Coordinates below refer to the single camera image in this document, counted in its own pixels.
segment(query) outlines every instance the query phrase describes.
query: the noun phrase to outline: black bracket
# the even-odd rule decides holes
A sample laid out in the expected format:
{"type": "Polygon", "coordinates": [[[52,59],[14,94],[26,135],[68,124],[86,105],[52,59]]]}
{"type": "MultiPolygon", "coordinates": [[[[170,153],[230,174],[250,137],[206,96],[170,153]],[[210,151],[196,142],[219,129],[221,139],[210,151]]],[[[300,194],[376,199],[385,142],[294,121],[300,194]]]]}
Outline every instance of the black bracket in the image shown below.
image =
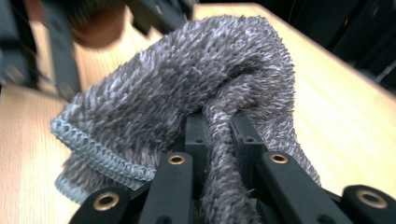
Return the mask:
{"type": "MultiPolygon", "coordinates": [[[[332,194],[292,156],[268,151],[245,113],[236,113],[230,125],[238,167],[246,188],[253,191],[262,223],[396,223],[396,201],[386,193],[350,186],[342,197],[332,194]]],[[[162,157],[152,182],[132,195],[121,194],[128,203],[123,200],[108,211],[92,209],[97,200],[104,206],[114,201],[100,201],[100,195],[113,190],[103,189],[86,200],[70,223],[196,223],[210,140],[202,114],[189,116],[185,130],[173,145],[174,152],[162,157]]]]}

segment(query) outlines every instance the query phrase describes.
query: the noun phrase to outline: fabric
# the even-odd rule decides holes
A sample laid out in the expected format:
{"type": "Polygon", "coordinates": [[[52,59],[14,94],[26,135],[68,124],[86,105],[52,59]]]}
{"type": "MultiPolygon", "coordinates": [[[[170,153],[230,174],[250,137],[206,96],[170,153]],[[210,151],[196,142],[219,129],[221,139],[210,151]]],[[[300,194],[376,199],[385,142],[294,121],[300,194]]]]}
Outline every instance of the fabric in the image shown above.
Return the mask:
{"type": "Polygon", "coordinates": [[[270,150],[289,153],[319,184],[293,129],[290,56],[265,18],[191,21],[77,95],[51,122],[72,150],[56,188],[82,203],[96,190],[138,189],[202,111],[211,137],[205,222],[258,223],[235,166],[230,117],[243,110],[270,150]]]}

